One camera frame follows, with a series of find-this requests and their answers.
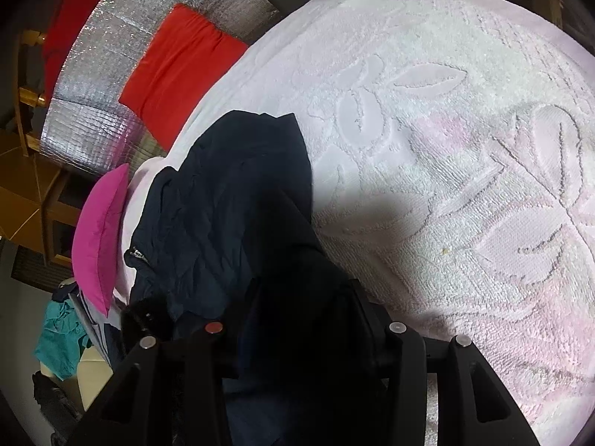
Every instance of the wall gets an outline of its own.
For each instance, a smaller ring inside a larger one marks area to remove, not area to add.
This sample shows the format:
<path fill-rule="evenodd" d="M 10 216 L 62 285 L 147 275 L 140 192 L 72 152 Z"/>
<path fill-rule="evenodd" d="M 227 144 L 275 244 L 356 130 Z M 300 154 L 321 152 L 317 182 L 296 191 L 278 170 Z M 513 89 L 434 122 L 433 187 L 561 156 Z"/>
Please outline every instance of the wall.
<path fill-rule="evenodd" d="M 0 390 L 33 442 L 49 446 L 53 430 L 33 398 L 31 375 L 39 370 L 32 353 L 51 295 L 10 278 L 15 253 L 7 242 L 0 255 Z"/>

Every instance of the white towel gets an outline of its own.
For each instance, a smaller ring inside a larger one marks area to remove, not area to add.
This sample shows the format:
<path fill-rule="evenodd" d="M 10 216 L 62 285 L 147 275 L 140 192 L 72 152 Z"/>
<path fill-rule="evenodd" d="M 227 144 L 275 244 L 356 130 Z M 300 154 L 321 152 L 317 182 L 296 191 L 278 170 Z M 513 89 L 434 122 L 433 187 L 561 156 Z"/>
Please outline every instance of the white towel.
<path fill-rule="evenodd" d="M 541 444 L 567 446 L 595 403 L 593 70 L 502 0 L 313 0 L 211 89 L 163 166 L 231 109 L 294 112 L 331 258 L 419 332 L 470 335 Z"/>

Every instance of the folded clothes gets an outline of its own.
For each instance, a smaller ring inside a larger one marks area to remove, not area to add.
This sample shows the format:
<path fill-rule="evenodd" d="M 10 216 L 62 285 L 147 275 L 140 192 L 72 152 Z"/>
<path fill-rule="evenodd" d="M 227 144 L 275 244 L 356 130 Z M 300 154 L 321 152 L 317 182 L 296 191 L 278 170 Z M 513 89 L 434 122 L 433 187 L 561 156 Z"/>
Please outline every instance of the folded clothes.
<path fill-rule="evenodd" d="M 50 301 L 45 310 L 44 328 L 33 355 L 63 381 L 76 374 L 83 350 L 91 345 L 72 301 Z"/>

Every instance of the red cushion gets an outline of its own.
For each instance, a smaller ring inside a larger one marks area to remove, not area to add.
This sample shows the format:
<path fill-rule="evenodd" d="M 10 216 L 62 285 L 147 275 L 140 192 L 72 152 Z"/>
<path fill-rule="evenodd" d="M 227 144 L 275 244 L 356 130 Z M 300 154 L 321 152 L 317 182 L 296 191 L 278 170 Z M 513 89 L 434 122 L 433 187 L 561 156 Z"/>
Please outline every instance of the red cushion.
<path fill-rule="evenodd" d="M 52 97 L 56 80 L 58 80 L 68 52 L 99 1 L 61 0 L 54 21 L 48 30 L 43 49 L 47 98 Z"/>
<path fill-rule="evenodd" d="M 174 6 L 120 96 L 169 150 L 199 100 L 248 46 L 183 4 Z"/>

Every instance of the magenta cushion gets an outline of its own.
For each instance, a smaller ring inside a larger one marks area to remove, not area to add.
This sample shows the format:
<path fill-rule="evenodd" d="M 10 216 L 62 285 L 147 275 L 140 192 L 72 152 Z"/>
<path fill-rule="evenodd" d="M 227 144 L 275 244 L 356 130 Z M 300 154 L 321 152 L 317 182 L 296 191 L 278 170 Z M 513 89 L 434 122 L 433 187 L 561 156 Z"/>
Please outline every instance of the magenta cushion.
<path fill-rule="evenodd" d="M 84 203 L 74 232 L 74 278 L 84 296 L 106 316 L 116 280 L 128 170 L 129 165 L 122 164 L 101 177 Z"/>

